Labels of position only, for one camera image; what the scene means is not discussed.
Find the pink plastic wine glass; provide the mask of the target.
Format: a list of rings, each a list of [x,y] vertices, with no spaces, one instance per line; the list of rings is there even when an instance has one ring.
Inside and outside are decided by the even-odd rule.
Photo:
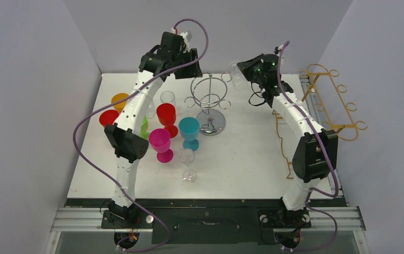
[[[168,163],[173,159],[170,133],[165,129],[155,129],[149,135],[149,143],[157,152],[157,160],[161,163]]]

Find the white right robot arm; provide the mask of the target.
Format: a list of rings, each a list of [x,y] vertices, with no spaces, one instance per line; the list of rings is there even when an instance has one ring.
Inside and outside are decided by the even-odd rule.
[[[296,211],[305,208],[314,188],[335,169],[338,137],[304,109],[294,89],[281,79],[281,63],[279,53],[260,54],[233,66],[240,80],[259,86],[265,103],[282,116],[296,137],[292,158],[295,177],[282,197],[285,206],[276,211],[277,221],[289,226],[297,219]]]

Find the patterned clear glass goblet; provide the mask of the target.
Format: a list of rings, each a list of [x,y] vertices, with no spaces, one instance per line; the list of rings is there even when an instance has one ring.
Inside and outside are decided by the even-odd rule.
[[[172,104],[174,107],[176,107],[176,98],[175,98],[175,94],[169,90],[164,91],[161,93],[160,95],[160,101],[162,104],[164,103],[168,103],[168,104]]]

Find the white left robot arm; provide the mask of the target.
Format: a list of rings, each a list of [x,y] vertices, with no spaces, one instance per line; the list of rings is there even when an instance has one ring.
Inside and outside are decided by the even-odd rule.
[[[189,31],[177,33],[176,29],[162,34],[160,44],[141,58],[134,88],[122,112],[113,124],[104,128],[117,158],[117,186],[108,208],[121,227],[128,228],[135,222],[137,210],[131,206],[136,173],[149,146],[140,131],[153,97],[171,74],[176,79],[202,76],[199,63],[195,62],[197,49],[189,45],[191,37]]]

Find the blue plastic wine glass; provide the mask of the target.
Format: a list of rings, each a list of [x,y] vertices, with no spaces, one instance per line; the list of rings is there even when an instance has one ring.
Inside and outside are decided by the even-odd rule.
[[[194,117],[185,117],[180,120],[178,128],[181,136],[183,137],[183,148],[197,151],[199,149],[199,128],[200,123]]]

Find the chrome spiral glass rack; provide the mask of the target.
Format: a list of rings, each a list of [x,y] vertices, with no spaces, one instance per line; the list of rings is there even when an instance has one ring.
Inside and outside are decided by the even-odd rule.
[[[208,91],[205,95],[197,95],[196,90],[201,85],[207,85]],[[226,127],[226,118],[221,110],[231,106],[226,98],[228,92],[227,81],[222,75],[215,75],[210,71],[203,73],[201,77],[193,78],[190,83],[190,95],[184,99],[192,101],[188,108],[199,107],[200,112],[196,119],[200,123],[199,132],[205,136],[215,136],[222,133]]]

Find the clear stemmed wine glass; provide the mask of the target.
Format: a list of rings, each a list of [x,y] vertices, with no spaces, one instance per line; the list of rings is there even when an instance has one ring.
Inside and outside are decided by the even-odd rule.
[[[179,154],[179,159],[183,165],[184,171],[182,179],[187,184],[192,184],[197,180],[197,172],[193,169],[195,161],[195,153],[191,149],[183,149]]]

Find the green plastic wine glass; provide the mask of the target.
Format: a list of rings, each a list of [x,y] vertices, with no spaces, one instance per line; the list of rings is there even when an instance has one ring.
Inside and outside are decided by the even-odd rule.
[[[148,119],[145,116],[143,118],[142,124],[141,124],[141,129],[140,129],[140,137],[143,139],[148,140],[149,139],[149,135],[150,133],[148,132],[148,128],[149,128],[149,123],[148,123]]]

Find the red plastic wine glass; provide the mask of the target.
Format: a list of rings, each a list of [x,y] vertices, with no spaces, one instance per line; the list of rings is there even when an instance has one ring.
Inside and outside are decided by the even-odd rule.
[[[119,117],[120,113],[117,110],[105,110],[99,116],[99,123],[102,127],[113,125],[114,121]]]

